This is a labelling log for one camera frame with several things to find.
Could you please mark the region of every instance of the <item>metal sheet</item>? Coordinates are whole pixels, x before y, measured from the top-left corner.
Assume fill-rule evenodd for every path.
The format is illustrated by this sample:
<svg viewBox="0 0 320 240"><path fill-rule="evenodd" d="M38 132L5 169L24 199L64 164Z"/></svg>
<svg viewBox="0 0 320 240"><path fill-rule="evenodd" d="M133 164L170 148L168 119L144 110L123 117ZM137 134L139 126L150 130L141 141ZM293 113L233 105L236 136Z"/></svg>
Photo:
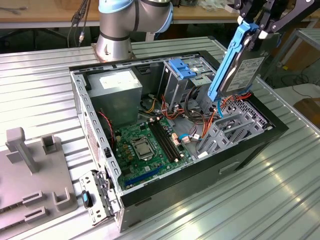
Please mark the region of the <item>metal sheet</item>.
<svg viewBox="0 0 320 240"><path fill-rule="evenodd" d="M209 50L219 61L225 51L207 37L139 42L132 47L137 57ZM282 138L249 166L129 231L120 234L113 219L92 228L80 197L78 177L93 168L94 163L80 124L73 118L75 105L69 84L54 83L64 81L68 66L97 61L93 52L88 53L88 47L71 51L72 56L70 49L0 56L1 128L24 124L29 141L44 133L56 133L62 140L80 204L76 211L14 239L320 238L319 131L257 80L252 87L256 96L290 127ZM22 85L15 91L11 84Z"/></svg>
<svg viewBox="0 0 320 240"><path fill-rule="evenodd" d="M296 32L297 36L305 40L311 46L320 50L320 30L317 28L301 28Z"/></svg>

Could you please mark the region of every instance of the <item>blue drive bracket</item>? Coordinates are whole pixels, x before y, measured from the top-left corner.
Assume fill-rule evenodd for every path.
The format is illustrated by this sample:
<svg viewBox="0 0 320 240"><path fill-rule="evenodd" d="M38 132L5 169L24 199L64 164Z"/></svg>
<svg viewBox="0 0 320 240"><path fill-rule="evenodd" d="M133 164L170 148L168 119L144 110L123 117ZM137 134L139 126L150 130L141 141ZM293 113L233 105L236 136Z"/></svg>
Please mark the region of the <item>blue drive bracket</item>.
<svg viewBox="0 0 320 240"><path fill-rule="evenodd" d="M242 21L241 25L236 29L233 39L231 40L226 54L223 58L223 61L209 87L208 96L212 101L215 101L219 91L218 88L221 82L225 79L225 76L232 64L234 57L243 48L243 41L247 33L254 32L257 28L259 28L259 26L255 23L247 23L245 21Z"/></svg>
<svg viewBox="0 0 320 240"><path fill-rule="evenodd" d="M179 74L181 79L190 79L197 76L197 74L190 70L187 64L185 64L181 59L171 59L169 64L173 70Z"/></svg>

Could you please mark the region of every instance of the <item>white label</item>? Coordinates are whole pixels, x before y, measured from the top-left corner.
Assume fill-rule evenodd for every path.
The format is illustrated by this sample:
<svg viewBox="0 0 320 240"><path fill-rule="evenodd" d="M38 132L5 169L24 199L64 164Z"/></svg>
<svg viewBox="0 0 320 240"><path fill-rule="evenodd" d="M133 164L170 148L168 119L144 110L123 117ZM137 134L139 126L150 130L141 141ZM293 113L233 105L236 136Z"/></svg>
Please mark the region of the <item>white label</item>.
<svg viewBox="0 0 320 240"><path fill-rule="evenodd" d="M226 91L229 92L247 86L264 59L265 57L257 57L243 60Z"/></svg>
<svg viewBox="0 0 320 240"><path fill-rule="evenodd" d="M112 89L128 84L137 84L138 80L134 78L130 71L120 71L116 74L101 77L100 83L104 89Z"/></svg>

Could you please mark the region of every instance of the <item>black knob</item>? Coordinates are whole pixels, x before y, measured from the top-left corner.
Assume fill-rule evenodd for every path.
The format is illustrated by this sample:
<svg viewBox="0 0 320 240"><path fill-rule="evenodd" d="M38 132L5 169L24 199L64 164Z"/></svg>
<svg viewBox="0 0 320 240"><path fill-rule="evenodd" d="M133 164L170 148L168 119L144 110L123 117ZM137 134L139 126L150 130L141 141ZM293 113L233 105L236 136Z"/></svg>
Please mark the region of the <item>black knob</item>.
<svg viewBox="0 0 320 240"><path fill-rule="evenodd" d="M86 191L86 190L83 190L81 195L82 195L82 200L83 200L83 203L84 203L84 207L86 209L92 207L93 203L92 203L92 199L91 199L91 196L90 196L89 192Z"/></svg>

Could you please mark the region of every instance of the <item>motherboard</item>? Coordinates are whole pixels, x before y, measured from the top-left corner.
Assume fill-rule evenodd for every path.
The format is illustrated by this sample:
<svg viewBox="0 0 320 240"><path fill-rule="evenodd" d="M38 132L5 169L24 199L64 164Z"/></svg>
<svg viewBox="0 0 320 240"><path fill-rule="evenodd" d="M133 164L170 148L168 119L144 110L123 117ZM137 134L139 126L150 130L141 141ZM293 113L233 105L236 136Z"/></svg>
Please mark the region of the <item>motherboard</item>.
<svg viewBox="0 0 320 240"><path fill-rule="evenodd" d="M123 190L193 162L165 118L122 127L115 136L115 157L122 172L118 183Z"/></svg>

